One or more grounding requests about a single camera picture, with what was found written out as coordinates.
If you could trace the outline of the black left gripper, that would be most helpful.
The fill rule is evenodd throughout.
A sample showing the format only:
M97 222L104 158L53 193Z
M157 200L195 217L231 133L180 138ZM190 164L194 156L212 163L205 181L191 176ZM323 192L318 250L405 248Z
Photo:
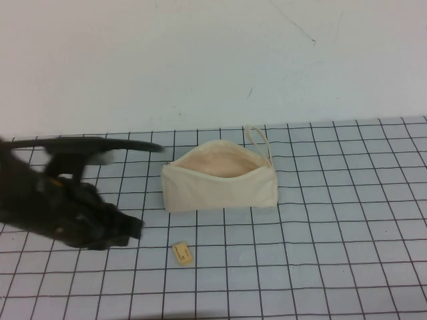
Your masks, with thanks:
M27 147L42 147L51 156L42 172L13 152ZM2 140L1 222L78 249L125 247L139 239L144 222L105 202L94 185L81 180L88 164L122 149L161 153L164 147L102 137Z

